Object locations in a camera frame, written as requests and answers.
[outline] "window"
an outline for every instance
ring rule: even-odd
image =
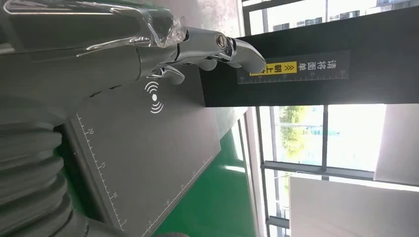
[[[289,229],[276,227],[276,226],[269,226],[271,237],[290,237],[291,231]]]
[[[329,105],[328,166],[375,171],[385,105]]]
[[[281,31],[329,21],[396,10],[417,5],[416,0],[249,0],[243,2],[243,14],[249,14],[246,35]]]
[[[265,160],[321,165],[323,106],[260,107],[260,118]]]

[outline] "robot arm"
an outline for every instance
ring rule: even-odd
[[[0,0],[0,236],[122,236],[71,209],[52,131],[78,105],[173,66],[262,71],[249,44],[185,28],[167,9],[115,1]]]

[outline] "silver robotic hand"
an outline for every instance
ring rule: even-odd
[[[242,40],[197,28],[187,28],[186,32],[185,40],[178,44],[176,58],[167,66],[153,70],[149,78],[168,78],[173,84],[182,83],[185,76],[172,67],[176,64],[195,64],[210,71],[217,66],[217,62],[222,62],[234,68],[243,68],[249,73],[259,73],[265,67],[262,55]]]

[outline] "gray surface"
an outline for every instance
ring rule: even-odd
[[[199,71],[181,71],[181,85],[158,81],[158,114],[143,80],[89,99],[72,119],[112,223],[130,236],[149,236],[220,151]]]
[[[375,180],[419,185],[418,104],[387,105]]]

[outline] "glass window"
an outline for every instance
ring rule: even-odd
[[[322,164],[322,105],[260,107],[260,117],[265,160]]]
[[[250,12],[251,34],[319,24],[326,20],[326,0],[304,0]]]
[[[327,166],[375,171],[385,107],[329,105]]]
[[[269,226],[269,232],[271,237],[290,237],[291,231],[289,229],[277,227],[277,226]]]
[[[250,12],[251,34],[343,20],[418,4],[416,0],[303,0]]]
[[[290,176],[321,180],[320,175],[265,170],[266,198],[268,214],[281,218],[290,218]]]

